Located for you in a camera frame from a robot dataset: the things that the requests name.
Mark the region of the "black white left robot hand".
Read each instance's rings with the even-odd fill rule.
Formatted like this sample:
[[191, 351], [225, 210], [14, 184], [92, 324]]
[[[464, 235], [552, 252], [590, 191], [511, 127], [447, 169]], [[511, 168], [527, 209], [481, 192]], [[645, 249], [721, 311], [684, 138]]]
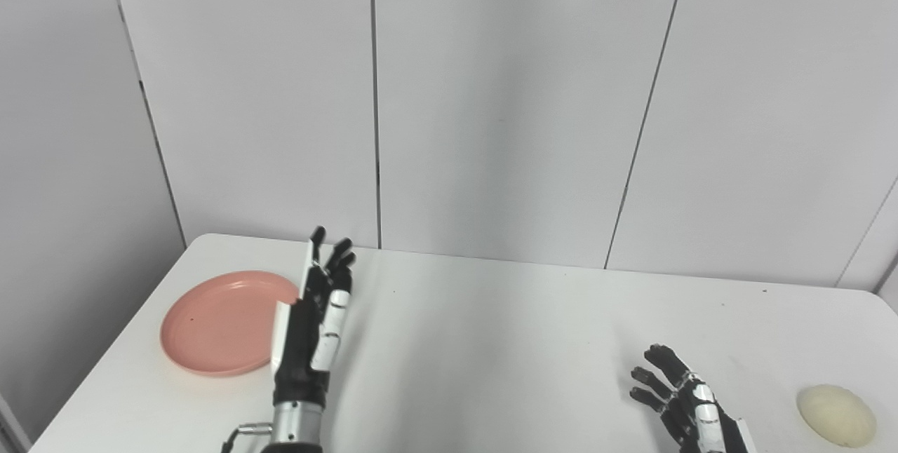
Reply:
[[339, 353], [353, 288], [353, 243], [343, 238], [321, 258], [326, 229], [318, 226], [306, 248], [300, 297], [276, 306], [272, 334], [273, 404], [325, 406], [330, 373]]

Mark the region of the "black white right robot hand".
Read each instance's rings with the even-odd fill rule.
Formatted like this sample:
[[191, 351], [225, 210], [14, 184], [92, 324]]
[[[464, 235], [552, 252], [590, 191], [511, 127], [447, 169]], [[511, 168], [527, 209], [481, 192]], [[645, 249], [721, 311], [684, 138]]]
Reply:
[[716, 399], [710, 385], [663, 344], [652, 344], [643, 358], [666, 377], [635, 367], [631, 377], [640, 386], [629, 396], [660, 417], [680, 452], [755, 452], [745, 420], [735, 420]]

